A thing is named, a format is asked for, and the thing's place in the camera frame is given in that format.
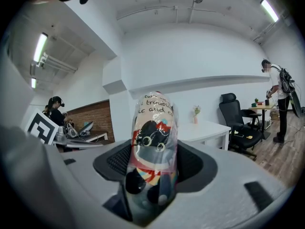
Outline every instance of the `black mesh office chair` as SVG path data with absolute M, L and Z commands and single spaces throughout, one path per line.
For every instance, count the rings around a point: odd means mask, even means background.
M 242 110 L 240 109 L 239 101 L 236 100 L 235 94 L 222 94 L 222 97 L 223 101 L 219 104 L 219 108 L 223 113 L 226 125 L 231 127 L 229 147 L 239 153 L 254 156 L 254 160 L 256 160 L 256 155 L 246 151 L 246 149 L 254 147 L 262 139 L 262 133 L 244 127 Z M 258 116 L 260 114 L 251 113 L 245 117 L 254 118 L 255 120 Z M 243 136 L 234 135 L 235 131 L 238 131 L 238 134 Z

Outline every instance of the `flower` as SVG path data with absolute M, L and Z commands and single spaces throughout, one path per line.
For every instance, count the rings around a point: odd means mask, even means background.
M 201 107 L 198 105 L 198 106 L 194 106 L 194 112 L 195 112 L 195 115 L 198 115 L 200 113 L 200 110 L 201 110 Z

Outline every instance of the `pipe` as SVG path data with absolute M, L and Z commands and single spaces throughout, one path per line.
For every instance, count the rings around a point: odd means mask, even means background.
M 257 35 L 257 37 L 255 37 L 255 38 L 253 39 L 253 41 L 255 41 L 255 40 L 257 40 L 258 38 L 260 38 L 261 35 L 262 35 L 263 33 L 267 33 L 268 31 L 270 31 L 270 30 L 274 27 L 275 24 L 276 24 L 276 23 L 272 23 L 272 24 L 267 25 L 267 26 Z
M 60 67 L 57 67 L 57 66 L 55 66 L 55 65 L 51 65 L 51 64 L 49 64 L 49 63 L 44 63 L 44 64 L 48 65 L 48 66 L 51 67 L 51 68 L 57 69 L 57 70 L 65 71 L 65 72 L 68 72 L 68 73 L 74 73 L 74 72 L 71 72 L 71 71 L 62 69 L 62 68 L 60 68 Z
M 176 23 L 178 23 L 178 6 L 175 6 L 176 9 Z
M 196 8 L 188 8 L 188 9 L 190 9 L 190 10 L 196 10 L 196 11 L 202 11 L 202 12 L 213 12 L 213 13 L 219 13 L 219 12 L 217 12 L 217 11 L 213 11 L 213 10 L 201 10 L 201 9 L 196 9 Z
M 193 14 L 194 14 L 194 9 L 195 8 L 195 4 L 191 7 L 192 11 L 191 11 L 191 15 L 190 15 L 190 18 L 189 18 L 189 24 L 192 23 L 192 18 L 193 18 Z
M 51 65 L 51 64 L 55 65 L 55 66 L 59 67 L 60 69 L 63 69 L 63 70 L 66 70 L 66 71 L 70 71 L 70 72 L 73 72 L 73 73 L 76 72 L 75 70 L 72 70 L 68 67 L 65 67 L 64 65 L 61 65 L 60 63 L 54 62 L 52 60 L 46 61 L 45 63 L 48 64 L 48 65 Z
M 76 68 L 74 68 L 74 67 L 68 65 L 67 63 L 64 63 L 64 62 L 62 62 L 62 61 L 60 61 L 60 60 L 58 60 L 58 59 L 55 59 L 54 57 L 52 57 L 52 56 L 50 56 L 50 55 L 47 55 L 45 52 L 43 53 L 43 56 L 46 57 L 47 59 L 50 59 L 51 61 L 57 62 L 57 63 L 59 63 L 60 65 L 63 65 L 63 66 L 65 66 L 65 67 L 69 68 L 70 70 L 74 70 L 74 71 L 77 70 Z
M 140 12 L 144 12 L 144 11 L 149 11 L 149 10 L 155 10 L 155 9 L 164 9 L 164 8 L 168 8 L 168 9 L 174 9 L 175 7 L 168 7 L 168 6 L 155 6 L 155 7 L 150 7 L 150 8 L 145 8 L 145 9 L 142 9 L 142 10 L 137 10 L 135 12 L 131 12 L 131 13 L 128 13 L 128 14 L 125 14 L 121 17 L 118 17 L 116 20 L 120 20 L 120 19 L 123 19 L 129 15 L 133 15 L 133 14 L 136 14 L 136 13 L 140 13 Z
M 193 3 L 192 3 L 192 11 L 191 11 L 191 15 L 190 15 L 190 18 L 189 18 L 189 24 L 192 23 L 194 8 L 195 8 L 195 0 L 193 0 Z
M 50 83 L 50 84 L 54 84 L 54 85 L 56 85 L 56 83 L 49 82 L 49 81 L 46 81 L 46 80 L 43 80 L 43 79 L 38 79 L 38 78 L 36 78 L 36 80 L 37 80 L 37 81 L 40 81 L 40 82 L 47 82 L 47 83 Z

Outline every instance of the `cable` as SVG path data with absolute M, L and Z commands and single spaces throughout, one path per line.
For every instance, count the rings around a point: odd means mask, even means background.
M 301 127 L 301 129 L 298 129 L 298 128 L 296 128 L 295 126 L 293 126 L 293 125 L 290 125 L 290 124 L 288 124 L 289 126 L 292 126 L 293 128 L 295 128 L 295 129 L 297 129 L 297 131 L 295 132 L 295 134 L 294 134 L 294 139 L 293 140 L 290 140 L 290 141 L 287 141 L 287 142 L 285 142 L 284 144 L 283 144 L 283 146 L 284 145 L 286 145 L 287 143 L 290 143 L 290 142 L 294 142 L 295 141 L 295 135 L 298 133 L 298 132 L 303 132 L 303 131 L 305 131 L 305 130 L 301 130 L 302 129 L 302 127 Z
M 295 83 L 295 85 L 297 85 L 297 87 L 300 89 L 300 103 L 302 102 L 302 89 L 299 87 L 299 85 L 297 83 Z
M 99 135 L 96 134 L 96 136 L 97 136 L 97 140 L 95 141 L 95 143 L 99 141 Z
M 283 111 L 283 112 L 287 111 L 287 107 L 286 107 L 287 98 L 288 98 L 288 97 L 285 98 L 285 110 L 281 110 L 280 107 L 278 107 L 278 110 L 279 110 L 279 111 Z
M 77 137 L 78 137 L 79 139 L 81 139 L 81 140 L 83 140 L 84 142 L 86 142 L 86 140 L 82 139 L 82 138 L 78 135 L 78 133 L 76 133 L 76 135 L 77 135 Z

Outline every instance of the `backpack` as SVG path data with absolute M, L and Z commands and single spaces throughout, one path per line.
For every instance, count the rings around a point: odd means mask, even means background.
M 291 75 L 289 72 L 282 68 L 281 66 L 278 65 L 279 68 L 275 66 L 271 66 L 271 68 L 275 68 L 279 73 L 280 73 L 280 80 L 282 82 L 282 90 L 284 93 L 291 94 L 295 91 L 295 86 L 294 86 L 294 80 L 292 80 Z

